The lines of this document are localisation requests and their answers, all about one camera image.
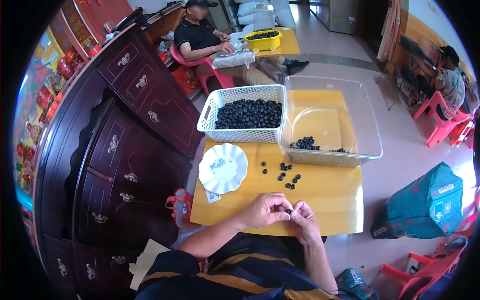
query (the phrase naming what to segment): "hand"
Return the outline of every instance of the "hand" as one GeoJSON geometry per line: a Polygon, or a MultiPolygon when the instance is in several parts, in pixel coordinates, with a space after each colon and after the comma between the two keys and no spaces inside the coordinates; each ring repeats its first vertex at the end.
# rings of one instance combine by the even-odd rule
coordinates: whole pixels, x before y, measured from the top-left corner
{"type": "Polygon", "coordinates": [[[233,47],[230,43],[222,43],[220,45],[214,46],[213,50],[215,52],[223,52],[226,54],[230,54],[235,52],[235,47],[233,47]]]}
{"type": "Polygon", "coordinates": [[[300,244],[312,245],[318,242],[322,243],[317,217],[305,201],[300,200],[293,205],[290,217],[295,224],[295,235],[300,244]]]}
{"type": "Polygon", "coordinates": [[[283,193],[261,193],[236,217],[240,229],[261,228],[278,221],[289,221],[286,209],[292,210],[293,207],[283,193]]]}
{"type": "Polygon", "coordinates": [[[443,75],[444,73],[445,73],[445,69],[443,69],[443,68],[438,68],[437,69],[437,77],[443,75]]]}
{"type": "Polygon", "coordinates": [[[228,43],[230,40],[232,39],[232,37],[226,33],[221,33],[220,34],[220,42],[221,43],[228,43]]]}

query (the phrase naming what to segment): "man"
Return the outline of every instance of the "man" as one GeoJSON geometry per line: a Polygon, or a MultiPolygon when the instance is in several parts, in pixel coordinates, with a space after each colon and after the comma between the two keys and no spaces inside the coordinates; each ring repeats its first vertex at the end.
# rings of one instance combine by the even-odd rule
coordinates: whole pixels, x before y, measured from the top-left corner
{"type": "Polygon", "coordinates": [[[177,250],[160,253],[136,300],[355,299],[333,296],[337,293],[315,213],[304,201],[292,206],[284,194],[273,192],[259,194],[243,211],[193,234],[177,250]],[[275,222],[294,226],[303,248],[304,272],[276,237],[239,233],[275,222]],[[205,258],[209,271],[201,273],[198,262],[205,258]]]}
{"type": "MultiPolygon", "coordinates": [[[[235,51],[235,48],[229,43],[230,35],[216,30],[205,19],[208,14],[208,7],[216,7],[217,5],[218,3],[205,0],[189,0],[186,3],[187,14],[175,29],[174,36],[174,44],[186,61],[196,61],[207,56],[214,59],[218,53],[229,54],[235,51]]],[[[285,65],[289,75],[303,70],[309,64],[308,61],[288,60],[282,56],[272,58],[285,65]]],[[[206,72],[206,70],[202,70],[202,67],[199,66],[199,71],[206,72]]],[[[230,76],[241,77],[249,85],[274,84],[261,71],[256,68],[247,69],[245,65],[219,70],[230,76]]]]}
{"type": "MultiPolygon", "coordinates": [[[[462,75],[458,71],[458,65],[460,64],[460,58],[451,46],[443,47],[443,58],[445,58],[444,68],[437,69],[437,76],[433,83],[433,87],[425,77],[417,75],[418,86],[417,88],[422,91],[425,96],[430,99],[435,91],[440,91],[448,105],[448,109],[452,113],[462,106],[465,99],[465,85],[463,83],[462,75]]],[[[438,104],[436,107],[437,114],[442,120],[451,120],[451,116],[442,104],[438,104]]]]}

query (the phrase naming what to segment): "curtain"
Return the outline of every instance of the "curtain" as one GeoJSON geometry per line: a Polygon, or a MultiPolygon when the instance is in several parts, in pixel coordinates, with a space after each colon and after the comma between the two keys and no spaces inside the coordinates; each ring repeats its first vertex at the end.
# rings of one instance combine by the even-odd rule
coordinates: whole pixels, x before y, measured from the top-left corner
{"type": "Polygon", "coordinates": [[[388,8],[382,29],[382,42],[378,49],[377,59],[381,62],[391,60],[395,42],[400,29],[400,0],[392,0],[392,6],[388,8]]]}

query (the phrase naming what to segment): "metal drawer handle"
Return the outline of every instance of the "metal drawer handle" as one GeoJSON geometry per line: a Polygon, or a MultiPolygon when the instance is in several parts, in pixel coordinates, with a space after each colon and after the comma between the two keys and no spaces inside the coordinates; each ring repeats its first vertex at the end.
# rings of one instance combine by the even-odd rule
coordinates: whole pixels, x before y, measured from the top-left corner
{"type": "Polygon", "coordinates": [[[59,262],[60,274],[61,274],[62,276],[67,275],[67,267],[65,267],[65,265],[61,263],[60,258],[57,258],[57,262],[59,262]]]}
{"type": "Polygon", "coordinates": [[[132,182],[135,182],[137,183],[138,180],[137,180],[137,175],[133,174],[133,173],[128,173],[128,174],[125,174],[124,177],[132,182]]]}
{"type": "Polygon", "coordinates": [[[119,62],[117,62],[117,65],[119,65],[119,66],[120,66],[120,65],[124,66],[124,65],[126,65],[126,64],[128,63],[129,60],[130,60],[130,54],[127,53],[127,54],[125,54],[124,57],[121,58],[121,60],[119,60],[119,62]]]}
{"type": "Polygon", "coordinates": [[[112,141],[110,142],[110,147],[108,147],[108,153],[115,152],[119,145],[119,141],[117,140],[117,136],[114,134],[112,136],[112,141]]]}
{"type": "Polygon", "coordinates": [[[88,279],[90,280],[95,278],[95,270],[92,269],[89,264],[87,264],[87,275],[88,275],[88,279]]]}
{"type": "Polygon", "coordinates": [[[144,87],[147,84],[147,75],[143,75],[137,82],[137,87],[144,87]]]}
{"type": "Polygon", "coordinates": [[[156,113],[148,111],[148,115],[150,116],[150,120],[152,120],[153,123],[158,123],[158,117],[156,113]]]}
{"type": "Polygon", "coordinates": [[[122,264],[125,262],[125,256],[112,256],[112,260],[114,260],[118,264],[122,264]]]}
{"type": "Polygon", "coordinates": [[[94,216],[95,221],[100,223],[100,224],[103,224],[103,223],[105,223],[105,221],[108,220],[108,218],[106,216],[102,216],[101,214],[92,213],[92,216],[94,216]]]}
{"type": "Polygon", "coordinates": [[[120,196],[122,197],[122,199],[125,201],[125,202],[131,202],[133,200],[133,196],[132,195],[128,195],[128,194],[125,194],[123,192],[120,193],[120,196]]]}

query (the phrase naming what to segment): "white plastic basket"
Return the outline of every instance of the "white plastic basket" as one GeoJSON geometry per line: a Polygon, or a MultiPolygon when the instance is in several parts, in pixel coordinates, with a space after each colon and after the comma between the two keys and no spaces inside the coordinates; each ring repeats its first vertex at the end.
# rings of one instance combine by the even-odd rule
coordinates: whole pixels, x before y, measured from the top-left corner
{"type": "Polygon", "coordinates": [[[204,132],[215,142],[221,143],[277,143],[280,137],[280,127],[284,124],[285,87],[281,84],[252,85],[215,90],[210,93],[205,102],[197,130],[204,132]],[[218,120],[218,110],[226,103],[240,99],[265,101],[272,100],[283,104],[280,127],[268,129],[215,129],[218,120]]]}

